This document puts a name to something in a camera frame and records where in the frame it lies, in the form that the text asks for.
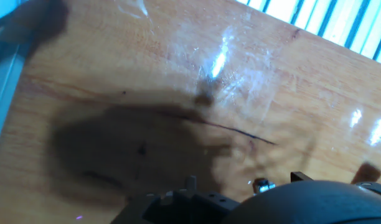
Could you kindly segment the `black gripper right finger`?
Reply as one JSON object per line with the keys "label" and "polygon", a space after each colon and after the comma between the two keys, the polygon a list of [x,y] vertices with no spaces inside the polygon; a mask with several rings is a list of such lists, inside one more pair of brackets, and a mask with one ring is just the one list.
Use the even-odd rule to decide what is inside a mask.
{"label": "black gripper right finger", "polygon": [[[308,177],[302,172],[291,172],[290,180],[291,182],[297,182],[302,180],[312,180],[312,178]],[[381,195],[381,184],[378,184],[376,182],[364,181],[364,182],[357,182],[355,185],[361,189],[366,189]]]}

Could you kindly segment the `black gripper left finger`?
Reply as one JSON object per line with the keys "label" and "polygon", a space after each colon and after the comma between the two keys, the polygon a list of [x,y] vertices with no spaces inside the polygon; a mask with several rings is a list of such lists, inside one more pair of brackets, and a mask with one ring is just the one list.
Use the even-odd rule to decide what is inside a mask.
{"label": "black gripper left finger", "polygon": [[189,176],[184,188],[165,196],[145,194],[133,199],[111,224],[221,223],[239,202],[217,192],[199,192],[197,179]]}

